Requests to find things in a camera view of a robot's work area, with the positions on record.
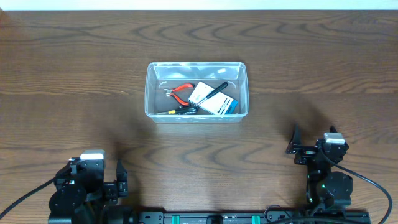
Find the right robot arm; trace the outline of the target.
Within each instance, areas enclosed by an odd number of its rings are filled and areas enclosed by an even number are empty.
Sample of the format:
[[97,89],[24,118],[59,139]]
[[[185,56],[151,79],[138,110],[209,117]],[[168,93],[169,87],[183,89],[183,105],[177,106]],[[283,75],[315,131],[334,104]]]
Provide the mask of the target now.
[[343,160],[348,149],[343,135],[333,126],[313,146],[302,144],[300,128],[294,127],[285,153],[295,156],[295,164],[307,167],[306,197],[310,216],[342,212],[351,205],[352,177],[331,170]]

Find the clear plastic container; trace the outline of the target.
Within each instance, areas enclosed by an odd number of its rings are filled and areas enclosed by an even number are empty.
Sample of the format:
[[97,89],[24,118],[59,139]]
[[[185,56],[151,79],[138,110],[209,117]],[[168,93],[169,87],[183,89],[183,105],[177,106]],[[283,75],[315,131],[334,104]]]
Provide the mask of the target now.
[[249,111],[242,62],[153,62],[145,113],[156,123],[237,123]]

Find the white blue card package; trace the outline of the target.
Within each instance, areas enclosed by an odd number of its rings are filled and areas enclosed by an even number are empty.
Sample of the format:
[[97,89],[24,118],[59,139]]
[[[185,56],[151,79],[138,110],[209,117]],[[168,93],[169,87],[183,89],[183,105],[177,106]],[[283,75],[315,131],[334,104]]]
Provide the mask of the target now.
[[202,103],[199,108],[213,114],[213,115],[228,115],[232,114],[237,107],[238,101],[223,93],[223,90]]

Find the red handled pliers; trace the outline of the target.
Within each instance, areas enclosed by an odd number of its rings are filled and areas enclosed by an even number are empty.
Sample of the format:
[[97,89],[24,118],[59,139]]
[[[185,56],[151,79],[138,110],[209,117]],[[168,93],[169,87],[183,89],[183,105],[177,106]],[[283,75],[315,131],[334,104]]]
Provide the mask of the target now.
[[190,106],[190,103],[183,98],[179,97],[180,92],[185,92],[188,90],[193,90],[195,87],[194,84],[192,83],[184,83],[178,87],[175,88],[165,88],[164,93],[166,96],[172,97],[180,106],[182,107],[188,107]]

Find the yellow black screwdriver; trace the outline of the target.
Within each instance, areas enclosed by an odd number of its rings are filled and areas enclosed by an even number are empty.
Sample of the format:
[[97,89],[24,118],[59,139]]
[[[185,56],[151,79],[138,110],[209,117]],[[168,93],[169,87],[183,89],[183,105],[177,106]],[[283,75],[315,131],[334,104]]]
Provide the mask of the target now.
[[188,115],[195,114],[198,112],[198,108],[196,106],[189,108],[180,108],[177,110],[168,110],[160,113],[156,113],[156,115],[166,115],[166,114],[175,114],[175,115]]

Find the black handled claw hammer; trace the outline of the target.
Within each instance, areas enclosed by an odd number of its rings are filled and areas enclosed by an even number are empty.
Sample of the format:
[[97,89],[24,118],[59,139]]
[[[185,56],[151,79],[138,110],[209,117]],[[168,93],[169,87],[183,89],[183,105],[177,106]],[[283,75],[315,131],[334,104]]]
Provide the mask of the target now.
[[226,87],[228,87],[228,82],[223,82],[220,86],[216,88],[212,88],[211,86],[199,82],[198,85],[195,87],[194,91],[188,98],[190,103],[193,103],[195,106],[200,106],[202,103],[204,103],[206,100],[209,100],[222,90],[224,90]]

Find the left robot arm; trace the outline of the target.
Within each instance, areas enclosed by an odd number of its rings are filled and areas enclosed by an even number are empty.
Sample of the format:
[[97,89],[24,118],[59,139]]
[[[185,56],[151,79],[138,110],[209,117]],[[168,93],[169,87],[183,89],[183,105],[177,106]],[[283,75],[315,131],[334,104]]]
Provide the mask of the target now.
[[121,223],[137,222],[131,207],[118,205],[129,195],[127,170],[121,160],[116,179],[104,181],[102,159],[69,159],[55,176],[56,192],[49,201],[49,223]]

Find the silver ring spanner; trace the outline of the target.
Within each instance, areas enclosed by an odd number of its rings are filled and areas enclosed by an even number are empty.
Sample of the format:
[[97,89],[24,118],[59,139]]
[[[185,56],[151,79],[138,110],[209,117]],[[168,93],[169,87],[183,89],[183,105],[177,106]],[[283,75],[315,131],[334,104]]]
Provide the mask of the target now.
[[193,115],[187,116],[187,121],[189,123],[222,123],[224,118],[222,116],[214,115]]

